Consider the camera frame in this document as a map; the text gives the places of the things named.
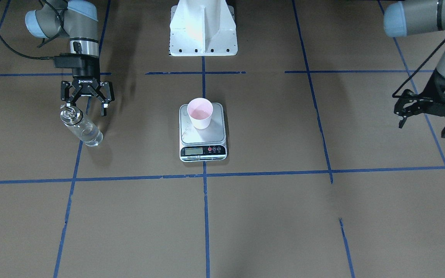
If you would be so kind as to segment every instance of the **black band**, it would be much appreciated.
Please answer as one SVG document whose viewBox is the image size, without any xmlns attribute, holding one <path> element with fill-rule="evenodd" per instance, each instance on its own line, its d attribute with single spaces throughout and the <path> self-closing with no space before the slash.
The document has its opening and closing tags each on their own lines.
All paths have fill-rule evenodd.
<svg viewBox="0 0 445 278">
<path fill-rule="evenodd" d="M 437 2 L 437 28 L 438 30 L 443 30 L 442 28 L 442 2 L 443 0 L 438 0 Z"/>
<path fill-rule="evenodd" d="M 97 39 L 87 39 L 86 37 L 71 37 L 70 41 L 87 41 L 87 42 L 95 42 L 99 43 Z"/>
</svg>

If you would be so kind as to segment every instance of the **scale control panel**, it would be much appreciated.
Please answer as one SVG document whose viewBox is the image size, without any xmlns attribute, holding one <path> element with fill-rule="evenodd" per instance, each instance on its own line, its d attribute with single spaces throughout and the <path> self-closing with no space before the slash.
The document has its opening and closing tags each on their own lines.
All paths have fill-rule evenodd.
<svg viewBox="0 0 445 278">
<path fill-rule="evenodd" d="M 226 147 L 222 145 L 190 146 L 183 147 L 180 151 L 181 160 L 186 162 L 223 160 L 226 155 Z"/>
</svg>

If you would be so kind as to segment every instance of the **metal weighing plate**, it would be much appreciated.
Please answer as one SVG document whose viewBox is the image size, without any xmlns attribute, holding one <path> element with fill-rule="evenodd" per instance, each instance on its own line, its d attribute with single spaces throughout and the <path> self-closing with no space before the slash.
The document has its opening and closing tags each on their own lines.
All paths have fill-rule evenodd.
<svg viewBox="0 0 445 278">
<path fill-rule="evenodd" d="M 188 104 L 180 107 L 180 139 L 184 146 L 219 145 L 226 142 L 223 107 L 213 102 L 211 123 L 208 128 L 198 130 L 193 127 L 187 112 Z"/>
</svg>

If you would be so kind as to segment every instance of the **light blue joint cap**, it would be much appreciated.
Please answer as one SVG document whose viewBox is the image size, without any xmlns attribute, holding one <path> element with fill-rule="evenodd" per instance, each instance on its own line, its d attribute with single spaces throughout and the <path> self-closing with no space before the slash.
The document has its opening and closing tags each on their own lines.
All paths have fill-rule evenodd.
<svg viewBox="0 0 445 278">
<path fill-rule="evenodd" d="M 32 34 L 34 37 L 42 37 L 44 39 L 47 38 L 37 22 L 35 10 L 29 11 L 25 15 L 25 25 L 27 25 L 27 30 L 29 30 L 30 34 Z"/>
<path fill-rule="evenodd" d="M 70 0 L 68 1 L 68 9 L 83 14 L 95 21 L 99 21 L 97 19 L 97 8 L 90 2 L 84 0 Z"/>
<path fill-rule="evenodd" d="M 389 37 L 406 37 L 406 18 L 403 2 L 397 2 L 387 7 L 384 12 L 384 30 Z"/>
</svg>

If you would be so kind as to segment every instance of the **blue tape grid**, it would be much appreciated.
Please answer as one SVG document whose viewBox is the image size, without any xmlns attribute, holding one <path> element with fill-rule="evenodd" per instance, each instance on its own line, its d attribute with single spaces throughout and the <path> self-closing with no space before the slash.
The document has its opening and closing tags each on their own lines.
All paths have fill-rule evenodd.
<svg viewBox="0 0 445 278">
<path fill-rule="evenodd" d="M 381 3 L 378 1 L 378 4 L 380 6 L 380 9 L 382 12 L 384 12 L 383 7 L 381 6 Z M 5 7 L 5 10 L 3 12 L 2 15 L 2 19 L 0 21 L 0 28 L 2 26 L 2 23 L 5 19 L 5 16 L 7 14 L 7 10 L 8 7 L 10 5 L 11 0 L 8 0 L 7 5 Z M 311 92 L 312 92 L 312 97 L 314 99 L 314 105 L 316 107 L 317 110 L 317 114 L 318 114 L 318 108 L 316 106 L 316 99 L 315 99 L 315 95 L 314 95 L 314 88 L 313 88 L 313 84 L 311 81 L 311 74 L 315 74 L 315 73 L 388 73 L 388 72 L 406 72 L 406 73 L 411 73 L 413 72 L 413 70 L 409 70 L 408 66 L 406 65 L 406 61 L 404 60 L 404 56 L 403 53 L 401 51 L 401 48 L 399 47 L 399 44 L 397 42 L 396 39 L 394 39 L 394 43 L 397 46 L 397 49 L 399 51 L 399 54 L 401 56 L 401 60 L 403 61 L 403 64 L 405 66 L 404 70 L 310 70 L 309 69 L 309 65 L 308 65 L 308 61 L 307 61 L 307 56 L 306 56 L 306 51 L 304 48 L 304 43 L 303 43 L 303 39 L 302 39 L 302 35 L 301 35 L 301 30 L 300 30 L 300 23 L 298 21 L 298 14 L 297 14 L 297 10 L 296 10 L 296 5 L 295 5 L 295 0 L 292 0 L 293 2 L 293 9 L 295 12 L 295 19 L 296 19 L 296 23 L 297 23 L 297 28 L 298 28 L 298 32 L 299 32 L 299 36 L 300 36 L 300 41 L 302 44 L 302 52 L 304 55 L 304 61 L 305 61 L 305 66 L 306 69 L 305 71 L 285 71 L 285 73 L 304 73 L 308 75 L 309 78 L 309 85 L 311 87 Z M 101 34 L 101 40 L 100 40 L 100 45 L 99 45 L 99 51 L 102 49 L 102 44 L 104 42 L 104 35 L 105 35 L 105 31 L 106 31 L 106 26 L 107 26 L 107 20 L 108 20 L 108 16 L 109 16 L 109 9 L 110 9 L 110 5 L 111 5 L 111 0 L 108 0 L 108 4 L 107 4 L 107 10 L 106 10 L 106 16 L 105 16 L 105 20 L 104 20 L 104 26 L 102 29 L 102 34 Z M 432 72 L 432 70 L 421 70 L 420 72 Z M 102 75 L 111 75 L 110 72 L 104 72 L 101 73 Z M 202 71 L 201 72 L 148 72 L 146 73 L 146 75 L 176 75 L 176 74 L 182 74 L 182 75 L 190 75 L 190 74 L 200 74 L 202 75 L 202 84 L 203 84 L 203 92 L 202 95 L 203 97 L 205 97 L 205 75 L 206 74 L 246 74 L 245 71 L 220 71 L 220 72 L 206 72 L 205 71 L 205 58 L 202 57 Z M 0 74 L 0 77 L 6 77 L 6 76 L 69 76 L 71 74 L 69 73 L 28 73 L 28 74 Z M 412 82 L 413 88 L 416 91 L 416 86 L 415 84 Z M 90 107 L 90 99 L 88 102 L 88 106 L 87 106 L 87 110 Z M 207 178 L 208 177 L 219 177 L 219 176 L 275 176 L 275 175 L 310 175 L 310 174 L 329 174 L 331 181 L 333 181 L 333 177 L 332 177 L 332 173 L 361 173 L 361 172 L 392 172 L 392 171 L 428 171 L 428 170 L 445 170 L 445 156 L 443 154 L 442 148 L 440 147 L 440 144 L 438 142 L 437 136 L 434 132 L 434 129 L 430 123 L 430 120 L 427 116 L 426 120 L 427 123 L 429 125 L 429 128 L 431 130 L 431 133 L 434 137 L 435 143 L 439 149 L 441 158 L 444 162 L 444 166 L 434 166 L 434 167 L 399 167 L 399 168 L 371 168 L 371 169 L 336 169 L 333 170 L 330 167 L 330 163 L 328 161 L 328 155 L 327 155 L 327 147 L 325 144 L 325 137 L 323 135 L 323 131 L 321 128 L 321 123 L 320 123 L 320 116 L 318 114 L 318 124 L 319 124 L 319 128 L 321 131 L 321 134 L 323 136 L 323 144 L 324 144 L 324 153 L 326 155 L 326 160 L 328 162 L 328 170 L 316 170 L 316 171 L 281 171 L 281 172 L 246 172 L 246 173 L 213 173 L 213 174 L 207 174 L 207 164 L 204 162 L 203 163 L 203 173 L 202 174 L 192 174 L 192 175 L 163 175 L 163 176 L 117 176 L 117 177 L 97 177 L 97 178 L 77 178 L 77 173 L 78 173 L 78 167 L 79 167 L 79 163 L 80 163 L 80 155 L 81 155 L 81 150 L 83 147 L 83 143 L 80 142 L 79 146 L 78 146 L 78 151 L 77 151 L 77 155 L 76 155 L 76 163 L 75 163 L 75 168 L 74 168 L 74 172 L 73 172 L 73 177 L 72 178 L 50 178 L 50 179 L 35 179 L 35 180 L 5 180 L 5 181 L 0 181 L 0 184 L 19 184 L 19 183 L 56 183 L 56 182 L 71 182 L 71 186 L 70 186 L 70 193 L 69 193 L 69 197 L 68 197 L 68 204 L 67 204 L 67 208 L 66 208 L 66 213 L 65 213 L 65 223 L 64 223 L 64 227 L 63 227 L 63 231 L 61 234 L 61 241 L 60 241 L 60 245 L 59 245 L 59 249 L 58 249 L 58 255 L 56 258 L 56 265 L 55 265 L 55 270 L 54 270 L 54 278 L 56 278 L 58 276 L 58 272 L 59 272 L 59 265 L 60 265 L 60 260 L 61 260 L 61 255 L 62 255 L 62 251 L 63 251 L 63 245 L 64 245 L 64 239 L 66 236 L 66 229 L 67 229 L 67 224 L 68 224 L 68 218 L 69 218 L 69 214 L 70 214 L 70 209 L 71 209 L 71 203 L 72 203 L 72 195 L 74 192 L 74 188 L 75 188 L 75 183 L 77 181 L 81 181 L 81 182 L 87 182 L 87 181 L 123 181 L 123 180 L 149 180 L 149 179 L 161 179 L 161 178 L 200 178 L 202 177 L 204 180 L 204 214 L 205 214 L 205 242 L 206 242 L 206 276 L 207 278 L 210 277 L 210 248 L 209 248 L 209 212 L 208 212 L 208 200 L 207 200 Z M 351 259 L 351 255 L 350 255 L 350 250 L 348 247 L 348 241 L 346 239 L 345 236 L 345 232 L 344 232 L 344 225 L 343 225 L 343 220 L 339 219 L 340 222 L 340 226 L 341 226 L 341 232 L 343 235 L 343 240 L 344 240 L 344 244 L 345 244 L 345 248 L 346 248 L 346 254 L 348 257 L 348 264 L 350 266 L 350 272 L 352 277 L 355 277 L 355 273 L 354 273 L 354 269 L 353 269 L 353 263 L 352 263 L 352 259 Z"/>
</svg>

